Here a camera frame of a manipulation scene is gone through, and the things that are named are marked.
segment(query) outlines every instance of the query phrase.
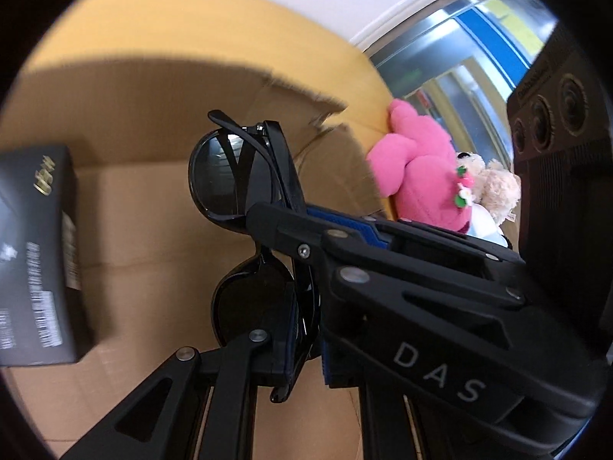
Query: sunglasses lens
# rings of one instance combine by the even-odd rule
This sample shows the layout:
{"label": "sunglasses lens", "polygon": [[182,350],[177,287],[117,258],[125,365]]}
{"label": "sunglasses lens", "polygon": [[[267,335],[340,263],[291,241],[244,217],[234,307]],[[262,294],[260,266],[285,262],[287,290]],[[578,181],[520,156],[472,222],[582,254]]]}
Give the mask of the sunglasses lens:
{"label": "sunglasses lens", "polygon": [[275,200],[268,163],[240,136],[225,130],[195,147],[189,184],[198,208],[213,221],[244,216],[256,202]]}
{"label": "sunglasses lens", "polygon": [[213,298],[213,327],[220,345],[238,335],[263,328],[267,315],[280,305],[289,270],[277,258],[252,258],[218,286]]}

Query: brown cardboard surface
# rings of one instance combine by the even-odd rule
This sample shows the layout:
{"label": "brown cardboard surface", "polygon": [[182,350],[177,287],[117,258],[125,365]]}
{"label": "brown cardboard surface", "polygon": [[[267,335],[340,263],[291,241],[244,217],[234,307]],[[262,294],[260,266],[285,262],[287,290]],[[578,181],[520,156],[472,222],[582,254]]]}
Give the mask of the brown cardboard surface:
{"label": "brown cardboard surface", "polygon": [[367,150],[373,132],[379,138],[388,132],[385,107],[392,97],[369,58],[269,0],[78,0],[44,36],[25,69],[134,57],[270,70],[275,78],[347,104],[333,124],[362,124],[356,137],[362,141],[367,135],[362,141]]}
{"label": "brown cardboard surface", "polygon": [[[24,74],[0,117],[0,150],[59,141],[74,155],[84,301],[97,345],[74,365],[11,368],[15,393],[57,454],[178,347],[216,347],[213,289],[254,248],[196,210],[187,159],[225,109],[281,122],[307,200],[357,215],[380,209],[360,144],[320,122],[342,109],[243,67],[169,59],[90,62]],[[359,424],[347,390],[305,366],[292,399],[262,390],[255,458],[348,459]]]}

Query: camera lens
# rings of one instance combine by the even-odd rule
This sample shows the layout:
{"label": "camera lens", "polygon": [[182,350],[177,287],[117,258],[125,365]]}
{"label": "camera lens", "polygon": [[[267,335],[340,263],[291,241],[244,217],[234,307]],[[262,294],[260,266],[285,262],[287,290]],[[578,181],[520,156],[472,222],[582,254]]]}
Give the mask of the camera lens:
{"label": "camera lens", "polygon": [[532,135],[534,137],[534,145],[539,150],[548,148],[552,138],[551,113],[549,107],[543,99],[538,99],[532,104]]}
{"label": "camera lens", "polygon": [[523,129],[523,123],[516,119],[513,123],[513,143],[520,154],[526,148],[526,134]]}
{"label": "camera lens", "polygon": [[572,78],[565,78],[560,87],[560,111],[564,126],[577,133],[583,128],[587,114],[587,103],[583,88]]}

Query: beige teddy bear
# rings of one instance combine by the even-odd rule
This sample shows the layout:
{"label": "beige teddy bear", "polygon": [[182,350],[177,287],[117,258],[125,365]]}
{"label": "beige teddy bear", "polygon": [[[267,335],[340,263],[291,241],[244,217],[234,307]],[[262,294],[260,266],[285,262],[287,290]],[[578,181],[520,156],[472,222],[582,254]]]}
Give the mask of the beige teddy bear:
{"label": "beige teddy bear", "polygon": [[506,170],[495,159],[486,166],[479,154],[467,152],[458,154],[458,166],[466,167],[474,178],[473,201],[487,209],[496,225],[500,226],[522,196],[519,176]]}

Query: blue panel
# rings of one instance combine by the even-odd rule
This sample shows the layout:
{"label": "blue panel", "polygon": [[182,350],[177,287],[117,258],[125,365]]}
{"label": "blue panel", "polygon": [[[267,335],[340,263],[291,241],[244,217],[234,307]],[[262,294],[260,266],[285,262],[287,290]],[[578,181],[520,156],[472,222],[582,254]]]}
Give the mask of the blue panel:
{"label": "blue panel", "polygon": [[347,228],[353,228],[354,230],[357,230],[361,233],[362,237],[369,245],[380,247],[382,249],[387,249],[387,247],[389,246],[387,242],[380,239],[374,225],[366,224],[362,221],[351,219],[343,215],[324,213],[323,211],[315,209],[313,207],[309,207],[307,209],[307,213],[309,214],[309,216],[313,216],[314,218],[324,219],[326,221],[336,223],[337,225],[346,226]]}
{"label": "blue panel", "polygon": [[474,8],[458,15],[456,21],[492,59],[508,80],[509,86],[516,87],[528,72],[528,65],[515,47],[481,12]]}

